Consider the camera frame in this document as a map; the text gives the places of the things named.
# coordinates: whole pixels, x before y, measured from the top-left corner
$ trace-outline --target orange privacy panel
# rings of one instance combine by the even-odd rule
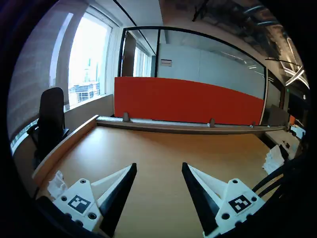
[[[115,116],[208,123],[258,125],[264,101],[232,89],[164,78],[116,77]]]
[[[292,115],[290,115],[290,124],[291,125],[295,124],[295,118]]]

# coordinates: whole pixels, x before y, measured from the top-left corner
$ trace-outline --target black office chair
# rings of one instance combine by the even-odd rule
[[[65,128],[64,93],[61,88],[50,88],[42,93],[38,122],[28,129],[36,146],[34,168],[67,136]]]

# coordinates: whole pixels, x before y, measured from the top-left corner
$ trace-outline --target chair backrest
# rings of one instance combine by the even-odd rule
[[[64,93],[50,88],[42,93],[38,117],[39,149],[46,153],[56,146],[63,133]]]
[[[38,117],[39,127],[63,129],[64,93],[61,88],[50,88],[42,93]]]

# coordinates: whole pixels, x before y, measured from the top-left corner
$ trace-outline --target white paper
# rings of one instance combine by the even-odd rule
[[[284,159],[282,157],[280,148],[276,145],[270,150],[269,153],[266,154],[265,163],[262,168],[267,172],[267,174],[270,174],[283,164]]]
[[[57,199],[63,192],[68,189],[67,185],[63,180],[63,174],[61,171],[57,171],[55,177],[48,182],[47,190],[51,196]]]

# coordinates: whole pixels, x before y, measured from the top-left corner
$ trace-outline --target desk surface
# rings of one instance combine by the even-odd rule
[[[46,188],[57,170],[70,187],[80,178],[95,182],[136,162],[137,175],[116,238],[202,237],[182,162],[225,182],[239,178],[253,188],[267,175],[262,165],[268,152],[253,134],[189,135],[96,127],[59,160],[39,195],[50,197]]]
[[[300,141],[296,137],[294,137],[292,133],[280,130],[280,131],[267,131],[265,132],[265,134],[271,140],[273,140],[275,144],[277,145],[281,144],[284,147],[284,149],[289,153],[289,156],[288,156],[289,159],[294,159]],[[285,141],[285,143],[289,143],[290,145],[289,149],[286,148],[286,145],[283,141]]]

